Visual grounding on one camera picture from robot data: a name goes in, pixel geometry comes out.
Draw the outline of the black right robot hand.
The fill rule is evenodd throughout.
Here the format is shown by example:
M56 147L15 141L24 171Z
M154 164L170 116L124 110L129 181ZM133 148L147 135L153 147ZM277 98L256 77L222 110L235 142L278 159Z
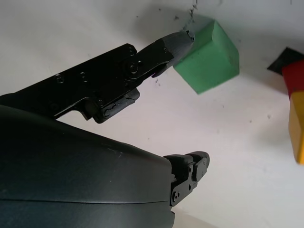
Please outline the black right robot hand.
M206 174L206 152L158 156L59 122L101 124L135 103L138 86L191 49L188 31L141 51L124 44L0 98L3 228L171 228L172 207Z

